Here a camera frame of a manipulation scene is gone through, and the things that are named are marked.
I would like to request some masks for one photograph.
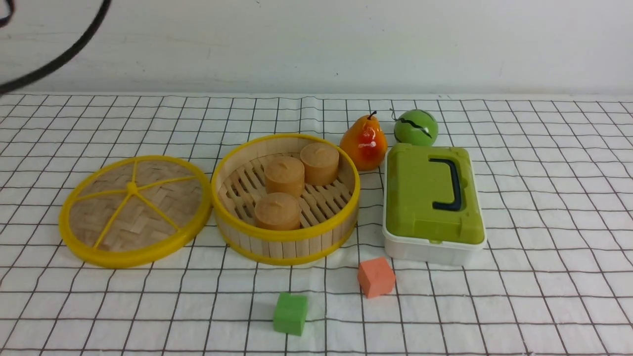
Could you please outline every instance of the white box base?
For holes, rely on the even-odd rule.
[[[382,207],[382,233],[385,236],[385,252],[397,260],[413,260],[428,262],[430,264],[464,266],[467,265],[477,252],[482,250],[487,243],[486,229],[484,225],[484,240],[478,245],[465,243],[442,242],[431,243],[427,239],[407,238],[396,236],[387,230],[387,157],[385,156],[384,173],[384,197]],[[473,177],[473,188],[479,194]]]

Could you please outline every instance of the yellow rim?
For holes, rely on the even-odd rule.
[[[336,215],[334,215],[331,219],[328,219],[325,222],[322,222],[321,224],[311,226],[311,227],[306,227],[304,229],[299,229],[299,230],[270,231],[270,230],[262,229],[260,227],[255,227],[253,225],[247,224],[243,222],[242,220],[238,219],[237,217],[234,217],[220,202],[220,197],[218,196],[217,189],[215,189],[217,185],[217,180],[218,180],[218,177],[215,174],[215,172],[221,172],[226,161],[230,159],[231,157],[233,157],[235,154],[237,154],[240,150],[247,148],[248,146],[252,144],[260,143],[262,141],[267,141],[270,139],[278,139],[278,138],[309,139],[312,141],[329,144],[332,147],[335,147],[339,151],[339,154],[342,157],[344,157],[345,160],[352,167],[354,171],[354,191],[352,192],[352,197],[350,201],[345,205],[345,207],[341,209],[341,211],[337,213]],[[236,228],[239,232],[246,234],[248,236],[259,238],[268,242],[274,242],[274,241],[290,242],[290,241],[301,241],[304,239],[313,238],[315,236],[319,236],[328,231],[331,231],[337,226],[341,225],[343,221],[354,212],[355,206],[358,205],[358,200],[360,197],[360,176],[358,175],[356,166],[354,166],[354,162],[352,162],[352,159],[348,156],[348,154],[345,153],[345,151],[343,151],[340,147],[332,144],[329,141],[320,139],[318,137],[304,135],[304,134],[274,134],[274,135],[260,137],[258,139],[254,139],[245,144],[242,144],[241,146],[237,147],[236,149],[231,151],[229,154],[227,154],[224,158],[222,158],[222,160],[220,161],[220,164],[216,167],[213,173],[213,177],[211,178],[211,188],[212,188],[211,202],[213,206],[215,207],[216,217],[224,221],[227,221],[229,225]]]
[[[130,163],[134,163],[134,169],[132,171],[132,178],[131,178],[131,181],[134,182],[136,178],[136,167],[138,166],[138,163],[141,161],[148,161],[148,160],[163,161],[163,162],[178,164],[190,170],[192,172],[192,175],[183,177],[183,178],[165,179],[164,181],[155,182],[152,184],[148,184],[146,186],[132,188],[125,191],[121,190],[121,191],[99,192],[99,193],[90,194],[87,196],[78,197],[78,195],[89,184],[91,184],[95,178],[99,177],[100,175],[103,175],[106,172],[109,172],[110,170],[122,167]],[[162,211],[158,210],[151,203],[148,204],[148,200],[145,199],[145,197],[138,194],[139,190],[147,189],[152,186],[156,186],[158,184],[165,184],[168,182],[175,182],[175,181],[183,181],[186,179],[197,179],[200,181],[200,186],[202,189],[202,198],[200,202],[200,207],[198,208],[196,214],[194,215],[194,218],[184,227],[177,228],[177,226],[175,226],[175,224],[167,216],[165,216],[165,214]],[[112,216],[112,218],[110,218],[110,221],[108,221],[108,223],[106,224],[104,231],[102,232],[99,239],[97,239],[97,242],[95,243],[95,245],[87,246],[81,243],[75,237],[75,235],[73,234],[70,228],[71,207],[76,202],[80,200],[84,200],[88,197],[95,197],[95,196],[111,194],[111,193],[126,193],[127,195],[124,201],[119,206],[119,208],[116,210],[115,214]],[[125,205],[125,203],[131,196],[136,196],[140,198],[150,208],[152,208],[158,215],[160,215],[163,219],[165,219],[169,224],[171,224],[172,226],[175,226],[177,228],[177,232],[174,235],[170,236],[169,238],[166,238],[155,245],[148,246],[140,250],[126,251],[126,252],[108,252],[108,251],[97,250],[98,244],[103,239],[103,236],[107,233],[107,230],[109,229],[110,225],[116,218],[117,213],[121,210],[121,208]],[[83,182],[81,182],[75,189],[73,189],[73,191],[70,193],[70,195],[64,202],[64,205],[61,207],[60,218],[59,218],[60,234],[61,234],[62,240],[68,246],[68,249],[72,251],[78,258],[81,258],[82,260],[90,264],[94,264],[94,265],[98,265],[98,266],[106,267],[106,268],[112,268],[112,269],[129,268],[129,267],[135,267],[138,265],[147,264],[149,262],[159,260],[179,250],[181,247],[183,247],[189,241],[191,241],[200,232],[200,230],[202,230],[202,228],[206,225],[206,222],[209,220],[209,217],[211,215],[211,210],[212,210],[211,186],[209,185],[204,172],[202,172],[195,165],[185,160],[181,160],[179,158],[174,158],[174,157],[169,157],[169,156],[132,157],[132,158],[128,158],[128,159],[113,163],[111,165],[108,165],[98,170],[97,172],[94,172],[88,178],[86,178]]]
[[[322,250],[318,253],[315,253],[314,255],[298,257],[298,258],[272,258],[272,257],[266,257],[262,255],[256,255],[253,252],[248,252],[245,249],[241,248],[240,246],[231,242],[231,240],[229,240],[229,238],[227,238],[226,235],[224,235],[224,232],[222,232],[222,229],[218,228],[218,230],[220,230],[220,235],[222,235],[222,239],[224,240],[224,242],[226,242],[229,247],[231,247],[233,250],[235,250],[235,252],[239,253],[240,255],[262,264],[290,266],[290,265],[308,264],[310,262],[320,260],[321,258],[326,257],[330,253],[338,250],[349,239],[349,237],[352,235],[352,232],[354,232],[355,228],[356,228],[356,222],[354,221],[352,228],[348,230],[345,235],[343,235],[342,239],[340,239],[336,244],[332,245],[332,247],[327,248],[326,250]]]

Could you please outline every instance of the green plastic box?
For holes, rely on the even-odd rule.
[[[387,254],[466,264],[486,243],[468,151],[397,143],[385,160]]]

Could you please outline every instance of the black cable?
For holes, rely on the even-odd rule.
[[[6,26],[9,23],[9,21],[13,17],[13,13],[15,12],[15,3],[13,2],[13,0],[5,1],[7,7],[9,8],[9,15],[0,19],[0,28]],[[30,72],[10,82],[0,84],[0,96],[37,82],[38,80],[41,80],[44,77],[52,74],[56,70],[60,69],[61,67],[66,65],[66,63],[72,60],[79,52],[81,52],[85,45],[90,42],[92,36],[94,36],[94,34],[97,32],[97,30],[103,23],[103,19],[108,13],[108,9],[110,8],[111,3],[112,0],[103,0],[103,2],[101,3],[101,7],[97,12],[97,15],[94,17],[94,20],[92,21],[90,26],[88,26],[88,29],[81,37],[79,37],[77,42],[75,42],[75,44],[68,48],[64,53],[62,53],[49,63],[45,64],[40,69],[34,70],[33,72]]]
[[[15,3],[13,0],[6,0],[6,7],[9,9],[9,14],[0,18],[0,29],[9,24],[15,13]]]

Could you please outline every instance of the bamboo steamer lid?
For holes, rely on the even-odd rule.
[[[79,184],[62,206],[60,233],[82,260],[127,268],[177,251],[210,214],[211,189],[201,170],[178,158],[141,156]]]

